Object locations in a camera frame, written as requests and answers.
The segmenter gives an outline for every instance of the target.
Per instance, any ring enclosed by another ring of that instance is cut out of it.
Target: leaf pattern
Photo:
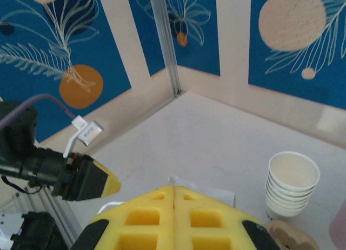
[[[88,8],[88,10],[82,16],[80,16],[78,19],[76,19],[73,22],[73,24],[71,24],[71,26],[66,31],[64,41],[69,45],[73,44],[73,43],[77,43],[77,42],[88,41],[99,34],[98,30],[96,30],[94,27],[91,27],[88,25],[91,22],[93,22],[99,14],[99,7],[98,7],[97,1],[96,0],[88,0],[86,2],[86,4],[82,5],[82,6],[79,6],[79,1],[80,0],[78,0],[78,2],[74,5],[74,8],[72,10],[70,10],[65,16],[64,15],[61,16],[61,21],[60,21],[60,24],[58,25],[61,32],[64,33],[67,22],[69,21],[69,19],[72,18],[74,15],[76,15],[76,14],[80,13],[81,11]],[[96,8],[95,14],[92,17],[88,17],[93,12],[93,10],[95,8]],[[86,38],[75,39],[75,40],[69,41],[71,38],[71,35],[80,29],[90,30],[91,35],[89,35]]]
[[[150,0],[136,0],[144,12],[154,19]],[[173,23],[176,35],[186,25],[186,36],[190,36],[201,46],[204,43],[204,33],[201,25],[210,20],[211,12],[203,5],[197,3],[198,0],[166,0],[167,12],[176,16],[170,19]]]
[[[50,48],[50,51],[52,54],[54,54],[55,56],[57,57],[61,57],[61,58],[64,58],[66,60],[69,59],[69,53],[71,54],[71,51],[68,50],[68,52],[66,52],[65,49],[62,49],[60,46],[57,46],[55,44],[52,44],[52,43],[48,43],[49,44],[49,48]]]
[[[337,50],[337,40],[340,25],[340,14],[346,6],[346,0],[322,0],[327,22],[321,36],[312,44],[297,51],[277,51],[272,50],[272,55],[265,61],[276,61],[267,69],[265,74],[269,74],[285,67],[291,66],[290,73],[295,73],[299,69],[312,68],[318,73],[326,64],[330,65]],[[340,47],[340,55],[343,58],[346,54],[346,17],[343,26],[343,39]]]
[[[9,43],[1,45],[0,63],[14,64],[15,68],[35,76],[40,74],[55,78],[64,76],[69,68],[69,62],[66,58],[57,56],[52,50],[46,53],[30,43],[28,46],[29,48],[20,43],[17,43],[16,46]]]

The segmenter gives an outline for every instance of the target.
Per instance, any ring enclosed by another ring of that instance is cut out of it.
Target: cup rim
[[[290,191],[288,189],[281,187],[279,184],[275,183],[275,181],[272,179],[270,174],[268,174],[267,182],[269,183],[270,187],[277,189],[278,192],[280,192],[281,194],[283,194],[287,197],[294,197],[294,198],[306,197],[306,196],[312,194],[312,192],[314,192],[314,189],[315,189],[315,187],[312,187],[309,190],[304,191],[304,192]]]
[[[268,190],[268,192],[270,192],[271,194],[273,194],[273,196],[278,197],[279,199],[282,199],[283,201],[287,201],[287,202],[291,202],[291,203],[298,203],[298,202],[306,202],[310,197],[306,196],[306,197],[302,197],[297,198],[297,197],[291,197],[291,196],[287,196],[287,195],[283,195],[280,193],[275,192],[269,185],[268,183],[265,185],[265,188]]]
[[[280,156],[282,154],[294,154],[296,156],[300,156],[302,158],[305,158],[306,160],[308,160],[309,162],[312,163],[312,165],[317,169],[317,173],[318,173],[318,176],[317,176],[317,179],[316,179],[316,182],[313,184],[313,185],[309,185],[307,187],[297,187],[297,186],[292,186],[292,185],[288,185],[282,181],[280,181],[276,176],[275,174],[272,172],[272,169],[270,167],[270,163],[271,161],[277,157],[277,156]],[[301,153],[298,153],[298,152],[295,152],[295,151],[282,151],[282,152],[279,152],[279,153],[276,153],[274,154],[270,160],[269,160],[269,165],[268,165],[268,170],[269,170],[269,173],[271,174],[271,176],[273,177],[273,179],[275,179],[277,181],[278,184],[281,184],[281,186],[284,186],[284,188],[286,187],[287,189],[289,190],[295,190],[295,191],[307,191],[309,190],[310,188],[312,187],[315,187],[316,184],[318,183],[318,181],[320,180],[320,177],[321,177],[321,171],[320,171],[320,168],[318,168],[317,164],[315,163],[315,161],[313,161],[311,158],[309,158],[308,156],[306,156],[305,154],[301,154]]]
[[[303,204],[293,207],[293,206],[285,205],[284,203],[277,201],[275,198],[273,198],[273,196],[267,190],[265,190],[265,193],[270,198],[270,200],[272,201],[273,204],[276,204],[285,210],[290,210],[290,211],[300,210],[301,208],[305,208],[306,205],[309,203],[309,199],[308,199]]]

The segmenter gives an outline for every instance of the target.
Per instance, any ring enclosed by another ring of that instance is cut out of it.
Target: white paper
[[[236,196],[235,196],[235,193],[231,191],[216,189],[216,188],[199,187],[180,177],[169,177],[168,185],[184,186],[188,189],[194,190],[196,192],[199,192],[206,196],[214,198],[215,200],[226,203],[227,205],[230,205],[233,207],[236,206]]]

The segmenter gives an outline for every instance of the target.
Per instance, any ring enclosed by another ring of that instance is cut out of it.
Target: orange circle
[[[178,39],[178,43],[180,46],[187,46],[188,45],[188,38],[186,37],[186,35],[182,32],[179,32],[177,34],[177,39]]]
[[[94,83],[85,86],[71,79],[71,72],[76,71],[82,78],[81,83]],[[59,92],[63,100],[72,108],[84,109],[93,104],[101,95],[103,79],[97,70],[88,65],[74,65],[69,68],[60,82]]]

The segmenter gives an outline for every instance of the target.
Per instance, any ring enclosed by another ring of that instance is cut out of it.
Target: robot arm
[[[0,102],[0,121],[20,102]],[[105,197],[120,190],[117,177],[88,155],[62,153],[34,146],[37,111],[28,106],[0,129],[0,175],[24,179],[30,187],[53,186],[52,196],[68,201]]]

